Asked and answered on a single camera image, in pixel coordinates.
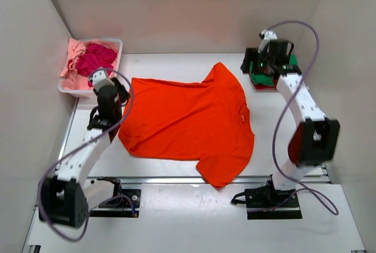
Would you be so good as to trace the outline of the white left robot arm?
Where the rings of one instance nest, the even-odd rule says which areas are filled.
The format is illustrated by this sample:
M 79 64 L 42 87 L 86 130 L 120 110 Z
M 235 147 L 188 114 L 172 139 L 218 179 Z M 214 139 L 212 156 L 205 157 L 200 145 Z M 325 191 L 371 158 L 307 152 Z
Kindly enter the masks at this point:
M 79 228 L 91 210 L 105 201 L 121 202 L 123 190 L 119 180 L 102 177 L 86 184 L 91 169 L 116 137 L 122 121 L 122 106 L 132 103 L 132 89 L 125 88 L 116 77 L 90 77 L 97 106 L 89 115 L 89 124 L 81 146 L 63 158 L 58 169 L 43 178 L 38 189 L 39 219 L 49 224 Z

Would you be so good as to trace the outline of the orange t-shirt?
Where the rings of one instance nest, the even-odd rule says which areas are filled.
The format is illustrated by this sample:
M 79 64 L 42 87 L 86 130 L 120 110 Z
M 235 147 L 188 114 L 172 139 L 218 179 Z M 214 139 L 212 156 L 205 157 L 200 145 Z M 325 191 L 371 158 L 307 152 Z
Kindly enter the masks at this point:
M 237 78 L 222 63 L 201 82 L 133 78 L 135 99 L 119 140 L 143 158 L 195 161 L 211 186 L 230 184 L 248 165 L 255 135 Z

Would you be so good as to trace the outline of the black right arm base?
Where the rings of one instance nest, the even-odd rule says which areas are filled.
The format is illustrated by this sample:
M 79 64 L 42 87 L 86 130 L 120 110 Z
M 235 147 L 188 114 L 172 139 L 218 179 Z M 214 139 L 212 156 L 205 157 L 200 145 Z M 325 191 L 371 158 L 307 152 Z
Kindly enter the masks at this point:
M 272 178 L 259 187 L 234 195 L 230 204 L 244 204 L 248 220 L 300 220 L 303 218 L 296 189 L 277 190 Z

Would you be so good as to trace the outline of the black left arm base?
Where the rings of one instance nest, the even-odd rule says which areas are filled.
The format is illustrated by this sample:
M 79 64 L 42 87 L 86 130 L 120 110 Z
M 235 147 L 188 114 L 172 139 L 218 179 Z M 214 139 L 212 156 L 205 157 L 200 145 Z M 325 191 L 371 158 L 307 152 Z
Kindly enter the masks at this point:
M 142 191 L 140 188 L 125 187 L 119 178 L 99 177 L 97 181 L 107 181 L 114 186 L 113 196 L 121 197 L 106 203 L 101 202 L 90 213 L 91 217 L 138 218 Z

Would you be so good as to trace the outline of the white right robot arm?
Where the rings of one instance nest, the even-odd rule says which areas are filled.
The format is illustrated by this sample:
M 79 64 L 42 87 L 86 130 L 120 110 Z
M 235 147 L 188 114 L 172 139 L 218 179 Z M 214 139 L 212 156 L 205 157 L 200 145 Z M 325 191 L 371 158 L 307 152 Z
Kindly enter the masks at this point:
M 292 61 L 294 44 L 272 32 L 262 33 L 258 48 L 247 48 L 241 70 L 257 89 L 275 88 L 293 115 L 296 129 L 287 147 L 288 160 L 271 176 L 273 186 L 263 192 L 266 204 L 277 206 L 284 191 L 293 190 L 313 168 L 334 158 L 340 123 L 317 106 Z

